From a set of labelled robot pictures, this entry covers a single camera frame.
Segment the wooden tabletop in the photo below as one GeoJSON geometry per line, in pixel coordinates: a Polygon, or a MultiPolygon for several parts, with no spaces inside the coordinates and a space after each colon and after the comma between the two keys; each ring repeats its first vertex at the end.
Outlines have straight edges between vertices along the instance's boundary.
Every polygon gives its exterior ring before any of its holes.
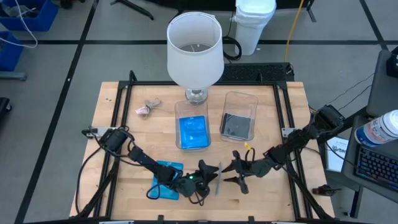
{"type": "MultiPolygon", "coordinates": [[[[92,125],[107,127],[111,123],[113,107],[118,83],[104,82],[101,86],[92,125]]],[[[303,83],[288,83],[290,104],[295,125],[302,128],[308,124],[310,112],[303,83]]],[[[175,113],[176,102],[185,100],[184,90],[179,86],[133,86],[127,125],[136,139],[136,144],[155,160],[181,162],[184,173],[194,172],[198,161],[203,159],[208,165],[223,167],[230,164],[233,150],[242,155],[246,152],[243,144],[226,142],[220,139],[221,115],[227,92],[238,91],[256,95],[258,106],[254,139],[249,144],[257,151],[256,159],[261,153],[272,146],[281,144],[279,122],[275,107],[274,92],[271,86],[211,86],[208,92],[208,114],[210,120],[211,146],[206,151],[183,152],[175,145],[175,113]],[[162,100],[161,110],[153,110],[147,119],[142,119],[135,113],[144,105],[144,100],[162,100]]],[[[287,115],[280,91],[285,125],[287,115]]],[[[118,122],[123,111],[124,96],[121,101],[118,122]]],[[[308,147],[318,149],[315,141],[308,147]]],[[[94,140],[88,140],[84,159],[98,148],[94,140]]],[[[126,144],[123,154],[127,154],[126,144]]],[[[80,209],[87,204],[98,188],[104,152],[95,155],[86,165],[80,181],[79,204],[80,209]]],[[[326,183],[320,156],[309,150],[302,151],[303,167],[307,179],[308,189],[326,183]]],[[[222,174],[222,179],[236,176],[235,172],[222,174]]],[[[143,167],[133,167],[121,163],[119,167],[118,183],[114,197],[112,219],[114,220],[156,220],[158,215],[164,215],[165,220],[248,220],[254,216],[256,221],[294,220],[292,199],[287,174],[281,169],[271,170],[265,177],[248,177],[246,183],[250,193],[241,193],[237,184],[221,182],[220,193],[215,196],[216,181],[210,183],[211,193],[205,200],[204,206],[193,205],[187,198],[180,196],[180,200],[149,200],[146,192],[152,183],[153,174],[143,167]]],[[[305,216],[302,194],[297,188],[298,200],[302,217],[305,216]]],[[[108,193],[104,195],[101,214],[104,215],[108,193]]],[[[325,211],[334,217],[329,197],[314,195],[325,211]]],[[[72,205],[71,215],[75,215],[72,205]]]]}

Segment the glass lamp base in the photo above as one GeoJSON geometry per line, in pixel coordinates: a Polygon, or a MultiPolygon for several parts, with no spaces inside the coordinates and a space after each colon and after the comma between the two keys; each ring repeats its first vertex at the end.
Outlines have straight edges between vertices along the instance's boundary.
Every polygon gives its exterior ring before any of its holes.
{"type": "Polygon", "coordinates": [[[202,90],[186,89],[185,96],[187,97],[187,100],[189,100],[192,103],[202,103],[207,100],[207,89],[206,88],[202,90]]]}

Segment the blue bin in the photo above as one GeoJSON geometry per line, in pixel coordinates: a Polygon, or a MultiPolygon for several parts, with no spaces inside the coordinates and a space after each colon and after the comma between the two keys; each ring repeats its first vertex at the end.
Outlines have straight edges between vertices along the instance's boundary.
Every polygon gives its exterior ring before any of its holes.
{"type": "MultiPolygon", "coordinates": [[[[16,6],[15,0],[3,0],[7,6],[16,6]]],[[[20,6],[25,5],[29,9],[36,7],[40,9],[39,14],[35,18],[24,18],[26,26],[30,31],[48,31],[52,22],[57,15],[58,8],[51,0],[18,0],[20,6]]],[[[0,22],[9,30],[26,30],[20,18],[16,17],[0,17],[0,22]]]]}
{"type": "MultiPolygon", "coordinates": [[[[21,44],[8,31],[0,32],[0,37],[12,43],[21,44]]],[[[18,63],[23,47],[12,45],[2,40],[0,40],[0,45],[0,71],[12,72],[18,63]]]]}

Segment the keyboard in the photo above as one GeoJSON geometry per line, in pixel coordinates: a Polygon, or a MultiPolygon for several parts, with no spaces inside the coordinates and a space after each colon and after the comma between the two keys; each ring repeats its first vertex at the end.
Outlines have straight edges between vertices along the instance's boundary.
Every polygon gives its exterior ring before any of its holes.
{"type": "Polygon", "coordinates": [[[354,175],[398,191],[398,160],[360,147],[354,175]]]}

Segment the white lampshade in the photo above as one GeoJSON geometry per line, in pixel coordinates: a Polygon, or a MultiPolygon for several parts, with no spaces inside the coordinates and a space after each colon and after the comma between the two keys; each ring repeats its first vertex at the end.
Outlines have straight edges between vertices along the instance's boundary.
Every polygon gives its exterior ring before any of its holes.
{"type": "Polygon", "coordinates": [[[222,30],[214,16],[188,12],[170,22],[167,70],[173,81],[189,90],[205,91],[220,79],[224,72],[222,30]]]}

